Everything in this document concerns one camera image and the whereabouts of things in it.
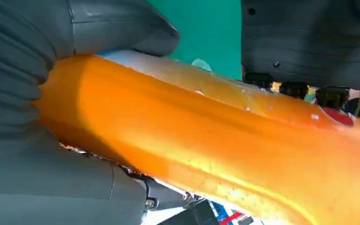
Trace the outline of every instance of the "orange pipe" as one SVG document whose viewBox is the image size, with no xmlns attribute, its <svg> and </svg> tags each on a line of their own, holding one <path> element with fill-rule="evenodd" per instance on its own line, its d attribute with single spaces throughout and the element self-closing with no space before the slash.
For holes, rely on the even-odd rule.
<svg viewBox="0 0 360 225">
<path fill-rule="evenodd" d="M 193 69 L 201 87 L 215 85 L 208 97 L 173 85 L 187 71 L 169 84 L 80 56 L 58 63 L 36 105 L 61 140 L 254 216 L 360 225 L 360 120 L 347 127 L 318 106 Z"/>
</svg>

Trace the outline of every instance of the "green wall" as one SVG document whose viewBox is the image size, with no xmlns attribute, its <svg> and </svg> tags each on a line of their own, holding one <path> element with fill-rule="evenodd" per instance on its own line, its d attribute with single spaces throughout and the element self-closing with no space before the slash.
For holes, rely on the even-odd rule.
<svg viewBox="0 0 360 225">
<path fill-rule="evenodd" d="M 179 30 L 171 59 L 207 62 L 214 72 L 241 79 L 240 0 L 148 0 Z"/>
</svg>

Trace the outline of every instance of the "ribbed rubber surface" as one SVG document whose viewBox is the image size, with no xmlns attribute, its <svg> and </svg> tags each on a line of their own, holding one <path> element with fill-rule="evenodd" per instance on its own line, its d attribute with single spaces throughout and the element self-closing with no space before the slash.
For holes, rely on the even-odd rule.
<svg viewBox="0 0 360 225">
<path fill-rule="evenodd" d="M 360 89 L 360 0 L 243 0 L 242 12 L 246 71 Z"/>
</svg>

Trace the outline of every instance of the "screw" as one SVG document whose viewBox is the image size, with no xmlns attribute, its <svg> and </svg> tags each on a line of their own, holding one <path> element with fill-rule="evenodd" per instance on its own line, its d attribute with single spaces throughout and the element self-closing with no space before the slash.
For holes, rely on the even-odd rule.
<svg viewBox="0 0 360 225">
<path fill-rule="evenodd" d="M 276 61 L 276 62 L 274 62 L 272 65 L 277 68 L 277 67 L 279 67 L 279 66 L 281 65 L 281 63 L 279 63 L 278 61 Z"/>
<path fill-rule="evenodd" d="M 183 201 L 185 204 L 190 204 L 193 200 L 193 197 L 190 193 L 186 192 L 186 194 L 183 196 Z"/>
<path fill-rule="evenodd" d="M 155 200 L 153 199 L 147 199 L 147 201 L 145 202 L 145 207 L 147 209 L 153 209 L 155 206 Z"/>
</svg>

